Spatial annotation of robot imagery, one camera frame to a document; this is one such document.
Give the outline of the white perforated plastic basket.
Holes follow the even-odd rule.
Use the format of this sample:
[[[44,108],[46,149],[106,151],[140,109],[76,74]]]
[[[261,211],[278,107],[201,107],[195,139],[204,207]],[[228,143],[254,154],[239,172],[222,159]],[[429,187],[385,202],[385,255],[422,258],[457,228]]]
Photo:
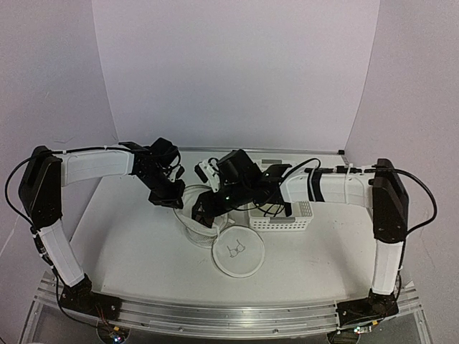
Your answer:
[[[297,201],[285,203],[280,193],[280,179],[291,168],[297,165],[294,161],[281,159],[258,159],[255,161],[262,171],[262,176],[274,178],[274,186],[263,196],[260,201],[248,204],[245,209],[248,211],[249,226],[258,232],[281,232],[281,231],[305,231],[313,220],[313,209],[309,201]],[[263,217],[256,208],[264,204],[284,205],[284,216]]]

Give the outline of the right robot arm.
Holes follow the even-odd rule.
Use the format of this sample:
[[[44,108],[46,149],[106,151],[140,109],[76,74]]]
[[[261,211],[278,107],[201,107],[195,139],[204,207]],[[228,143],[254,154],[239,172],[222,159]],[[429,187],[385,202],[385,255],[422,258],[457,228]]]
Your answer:
[[[215,218],[240,211],[248,204],[260,208],[278,204],[288,214],[294,203],[349,204],[367,209],[372,215],[377,243],[371,294],[361,301],[367,317],[377,317],[389,306],[402,261],[407,237],[409,197],[388,159],[370,167],[313,166],[308,159],[261,169],[242,150],[232,150],[223,158],[208,158],[195,165],[194,172],[211,189],[198,196],[193,215]]]

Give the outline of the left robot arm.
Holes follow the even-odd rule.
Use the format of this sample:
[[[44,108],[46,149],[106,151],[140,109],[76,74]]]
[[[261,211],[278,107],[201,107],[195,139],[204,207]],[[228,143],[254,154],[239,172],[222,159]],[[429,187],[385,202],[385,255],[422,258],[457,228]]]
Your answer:
[[[62,189],[107,176],[134,176],[150,191],[153,205],[182,209],[183,173],[178,147],[164,138],[150,146],[123,142],[62,151],[44,145],[34,149],[19,184],[19,198],[40,254],[71,287],[67,298],[79,312],[91,312],[97,302],[92,292],[78,285],[87,277],[64,233]]]

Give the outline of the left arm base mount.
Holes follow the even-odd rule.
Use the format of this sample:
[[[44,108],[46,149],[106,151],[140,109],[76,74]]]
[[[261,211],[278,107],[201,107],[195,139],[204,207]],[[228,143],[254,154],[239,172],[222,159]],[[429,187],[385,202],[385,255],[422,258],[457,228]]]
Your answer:
[[[117,320],[122,301],[119,297],[93,292],[92,282],[84,278],[74,286],[64,284],[60,305],[66,309],[102,320]]]

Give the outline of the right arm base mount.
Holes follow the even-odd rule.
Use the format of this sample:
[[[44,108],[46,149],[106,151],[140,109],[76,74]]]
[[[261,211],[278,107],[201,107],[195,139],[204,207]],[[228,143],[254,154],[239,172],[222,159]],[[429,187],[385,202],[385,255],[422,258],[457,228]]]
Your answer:
[[[336,305],[338,328],[370,323],[373,320],[383,320],[397,315],[399,312],[397,301],[401,289],[401,285],[397,285],[389,295],[377,294],[370,290],[365,298],[338,302]]]

